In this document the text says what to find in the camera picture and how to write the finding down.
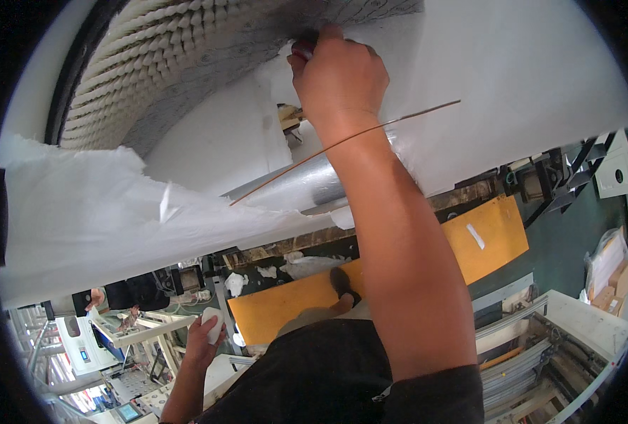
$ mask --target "forearm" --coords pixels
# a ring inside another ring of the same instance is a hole
[[[161,414],[162,423],[186,424],[203,411],[205,367],[182,361],[173,390]]]
[[[321,135],[331,143],[333,134],[375,123],[356,119]],[[394,379],[476,363],[470,295],[453,250],[384,131],[370,131],[327,155],[352,209],[368,303]],[[429,340],[416,341],[420,335]],[[454,351],[454,345],[460,348]]]

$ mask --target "orange panel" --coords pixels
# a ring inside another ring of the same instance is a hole
[[[484,249],[467,230],[471,224]],[[504,195],[442,225],[458,260],[465,283],[471,284],[529,250],[526,232],[514,198]],[[361,260],[341,267],[352,288],[364,297]],[[328,272],[230,299],[229,307],[249,345],[270,343],[281,327],[310,307],[329,307],[338,300]]]

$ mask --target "hand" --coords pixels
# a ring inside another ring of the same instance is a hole
[[[200,317],[196,318],[189,327],[189,334],[187,336],[186,353],[184,354],[183,364],[190,363],[194,367],[198,367],[199,370],[205,371],[210,363],[215,358],[217,347],[224,341],[226,334],[226,325],[222,325],[222,331],[217,338],[215,344],[208,344],[208,332],[217,323],[217,317],[208,319],[205,324],[201,325]]]
[[[290,55],[288,63],[304,114],[324,147],[377,125],[389,76],[371,47],[344,40],[338,25],[327,24],[312,59]]]
[[[104,293],[98,288],[90,289],[90,303],[85,307],[86,311],[91,310],[93,307],[100,306],[104,303],[105,296]]]

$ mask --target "shoe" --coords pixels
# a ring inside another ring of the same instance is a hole
[[[361,301],[361,296],[352,290],[352,286],[349,283],[349,276],[342,269],[335,267],[330,270],[330,285],[333,286],[333,290],[338,294],[340,299],[343,294],[350,293],[354,298],[352,307],[356,306]]]

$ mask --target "wrist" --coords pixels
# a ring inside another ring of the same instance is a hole
[[[346,137],[368,130],[380,122],[378,117],[368,111],[339,111],[325,119],[313,123],[317,135],[324,147],[345,139]]]
[[[192,375],[194,378],[205,378],[205,373],[208,370],[208,365],[204,364],[201,359],[191,358],[187,355],[184,356],[180,365],[180,374]]]

